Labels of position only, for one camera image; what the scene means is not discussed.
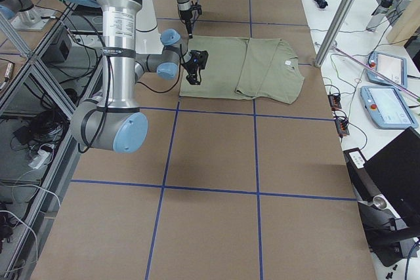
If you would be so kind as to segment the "olive green long-sleeve shirt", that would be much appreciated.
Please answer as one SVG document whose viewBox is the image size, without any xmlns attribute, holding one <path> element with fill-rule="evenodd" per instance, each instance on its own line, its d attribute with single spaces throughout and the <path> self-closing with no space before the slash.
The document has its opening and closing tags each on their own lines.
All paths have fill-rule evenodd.
<svg viewBox="0 0 420 280">
<path fill-rule="evenodd" d="M 190 49 L 207 50 L 209 57 L 200 85 L 184 78 L 180 95 L 198 98 L 252 100 L 259 97 L 292 104 L 304 77 L 299 58 L 283 39 L 195 36 Z"/>
</svg>

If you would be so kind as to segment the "white power strip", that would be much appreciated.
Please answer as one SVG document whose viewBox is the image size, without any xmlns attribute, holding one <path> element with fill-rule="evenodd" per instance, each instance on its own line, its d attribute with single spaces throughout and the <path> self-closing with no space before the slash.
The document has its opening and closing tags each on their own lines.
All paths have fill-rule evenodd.
<svg viewBox="0 0 420 280">
<path fill-rule="evenodd" d="M 35 157 L 28 163 L 31 169 L 39 169 L 52 161 L 54 153 L 54 144 L 40 145 Z"/>
</svg>

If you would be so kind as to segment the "blue teach pendant near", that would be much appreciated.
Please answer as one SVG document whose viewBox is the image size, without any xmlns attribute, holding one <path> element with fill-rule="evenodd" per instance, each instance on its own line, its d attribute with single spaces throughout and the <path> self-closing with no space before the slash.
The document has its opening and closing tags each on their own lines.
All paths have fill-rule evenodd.
<svg viewBox="0 0 420 280">
<path fill-rule="evenodd" d="M 360 88 L 360 96 L 371 120 L 378 128 L 404 130 L 419 126 L 397 88 L 363 86 Z"/>
</svg>

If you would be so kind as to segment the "blue teach pendant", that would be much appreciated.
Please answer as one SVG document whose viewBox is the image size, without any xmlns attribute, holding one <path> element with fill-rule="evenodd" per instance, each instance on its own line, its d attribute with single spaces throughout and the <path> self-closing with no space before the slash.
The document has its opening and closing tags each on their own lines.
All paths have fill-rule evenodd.
<svg viewBox="0 0 420 280">
<path fill-rule="evenodd" d="M 360 96 L 371 120 L 378 128 L 404 130 L 419 126 L 397 88 L 363 86 L 360 88 Z"/>
<path fill-rule="evenodd" d="M 404 57 L 374 51 L 367 64 L 393 82 L 408 87 L 407 61 Z"/>
</svg>

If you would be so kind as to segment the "blue teach pendant far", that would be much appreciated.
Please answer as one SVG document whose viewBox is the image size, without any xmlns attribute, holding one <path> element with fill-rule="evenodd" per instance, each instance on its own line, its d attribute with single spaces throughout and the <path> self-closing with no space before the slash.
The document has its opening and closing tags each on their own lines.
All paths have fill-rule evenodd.
<svg viewBox="0 0 420 280">
<path fill-rule="evenodd" d="M 404 57 L 374 51 L 367 64 L 393 82 L 408 87 L 407 61 Z"/>
</svg>

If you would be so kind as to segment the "aluminium frame post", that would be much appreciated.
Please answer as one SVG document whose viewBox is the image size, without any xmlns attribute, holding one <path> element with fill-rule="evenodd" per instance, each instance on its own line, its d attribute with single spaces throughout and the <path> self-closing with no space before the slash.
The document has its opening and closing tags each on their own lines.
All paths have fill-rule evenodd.
<svg viewBox="0 0 420 280">
<path fill-rule="evenodd" d="M 332 47 L 332 44 L 338 35 L 354 1 L 355 0 L 341 0 L 333 20 L 331 21 L 330 27 L 328 28 L 324 40 L 322 41 L 322 44 L 320 45 L 320 48 L 315 57 L 314 65 L 317 68 L 320 68 L 326 59 L 328 51 Z"/>
</svg>

